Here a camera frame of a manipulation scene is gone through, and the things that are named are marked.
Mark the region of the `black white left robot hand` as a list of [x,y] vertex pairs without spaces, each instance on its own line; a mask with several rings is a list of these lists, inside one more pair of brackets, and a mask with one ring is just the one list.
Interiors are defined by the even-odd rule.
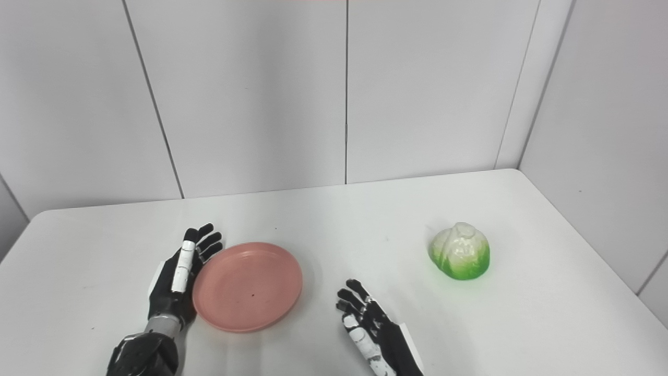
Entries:
[[193,304],[194,282],[203,266],[222,251],[222,234],[207,223],[186,229],[181,247],[160,267],[149,295],[148,319],[170,316],[181,331],[196,317]]

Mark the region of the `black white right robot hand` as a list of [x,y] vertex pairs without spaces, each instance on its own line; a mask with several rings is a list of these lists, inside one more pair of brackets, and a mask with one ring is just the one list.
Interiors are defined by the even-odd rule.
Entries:
[[423,375],[424,365],[406,324],[392,321],[360,281],[337,292],[342,324],[374,375]]

